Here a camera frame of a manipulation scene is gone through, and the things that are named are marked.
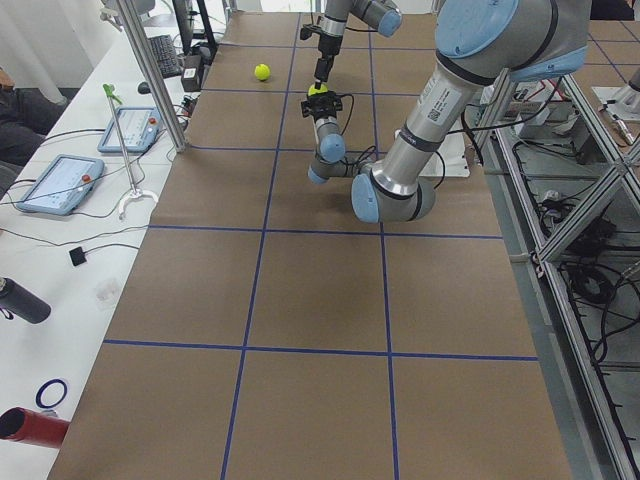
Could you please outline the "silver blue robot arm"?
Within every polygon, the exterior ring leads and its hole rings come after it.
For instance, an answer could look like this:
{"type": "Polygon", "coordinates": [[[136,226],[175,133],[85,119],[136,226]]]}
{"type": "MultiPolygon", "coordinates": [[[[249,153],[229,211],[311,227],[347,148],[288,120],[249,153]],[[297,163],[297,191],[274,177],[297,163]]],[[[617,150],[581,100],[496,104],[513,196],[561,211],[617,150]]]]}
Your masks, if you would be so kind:
{"type": "Polygon", "coordinates": [[[340,53],[349,16],[355,16],[374,32],[391,37],[401,26],[402,14],[393,1],[329,0],[324,15],[311,32],[319,35],[314,87],[319,89],[328,82],[335,57],[340,53]]]}
{"type": "Polygon", "coordinates": [[[301,39],[316,34],[321,54],[314,88],[301,104],[312,117],[317,141],[308,169],[311,181],[351,179],[351,204],[367,223],[408,222],[435,203],[434,186],[421,172],[467,103],[502,70],[515,82],[560,77],[578,70],[587,50],[588,1],[447,1],[437,14],[436,67],[387,155],[351,160],[337,123],[338,95],[326,82],[339,54],[349,16],[390,37],[402,23],[392,1],[330,1],[319,24],[307,24],[301,39]]]}

